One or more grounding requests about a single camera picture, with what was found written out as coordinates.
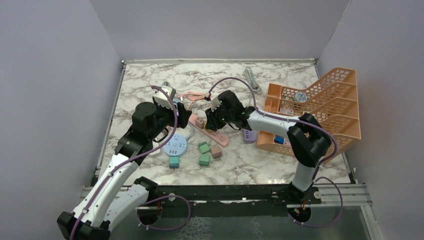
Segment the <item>pink power strip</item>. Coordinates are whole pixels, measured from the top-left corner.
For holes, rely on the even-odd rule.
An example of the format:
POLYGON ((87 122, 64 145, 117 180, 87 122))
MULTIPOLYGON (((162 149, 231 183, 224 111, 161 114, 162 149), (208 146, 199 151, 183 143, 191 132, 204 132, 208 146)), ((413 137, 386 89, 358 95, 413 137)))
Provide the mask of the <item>pink power strip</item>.
POLYGON ((195 119, 197 118, 197 117, 199 117, 199 116, 197 116, 197 115, 195 115, 195 114, 192 114, 190 117, 189 117, 189 120, 188 120, 188 122, 190 123, 190 124, 192 124, 193 126, 194 126, 194 128, 196 128, 198 131, 200 131, 202 134, 204 134, 205 136, 207 136, 208 138, 210 138, 211 140, 213 140, 213 141, 215 141, 217 144, 219 144, 219 145, 221 145, 222 147, 226 147, 228 144, 229 144, 229 142, 230 142, 230 139, 225 135, 225 134, 223 134, 223 133, 221 133, 221 132, 219 132, 219 131, 212 131, 212 130, 207 130, 206 129, 206 120, 204 119, 204 121, 205 121, 205 126, 204 126, 204 128, 199 128, 199 127, 197 127, 196 126, 196 124, 195 124, 195 119))

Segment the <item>brown pink plug adapter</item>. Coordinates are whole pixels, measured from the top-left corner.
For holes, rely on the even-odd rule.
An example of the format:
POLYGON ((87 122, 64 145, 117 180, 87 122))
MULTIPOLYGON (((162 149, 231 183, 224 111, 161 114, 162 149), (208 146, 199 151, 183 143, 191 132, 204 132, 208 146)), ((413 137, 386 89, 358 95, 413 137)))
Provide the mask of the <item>brown pink plug adapter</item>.
POLYGON ((205 127, 205 120, 201 117, 197 117, 194 122, 195 125, 200 129, 203 129, 205 127))

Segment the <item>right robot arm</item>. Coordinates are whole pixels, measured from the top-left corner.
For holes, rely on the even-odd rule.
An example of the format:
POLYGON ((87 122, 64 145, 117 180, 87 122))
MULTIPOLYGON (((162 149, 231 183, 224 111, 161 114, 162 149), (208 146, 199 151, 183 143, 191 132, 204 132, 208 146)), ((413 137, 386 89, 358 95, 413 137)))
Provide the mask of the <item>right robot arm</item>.
POLYGON ((309 196, 314 177, 334 137, 324 130, 315 117, 309 113, 302 116, 282 116, 265 112, 256 104, 243 106, 231 90, 215 97, 210 108, 205 110, 206 129, 217 131, 225 125, 235 130, 267 132, 283 137, 289 142, 298 161, 295 175, 289 184, 289 199, 300 204, 309 196))

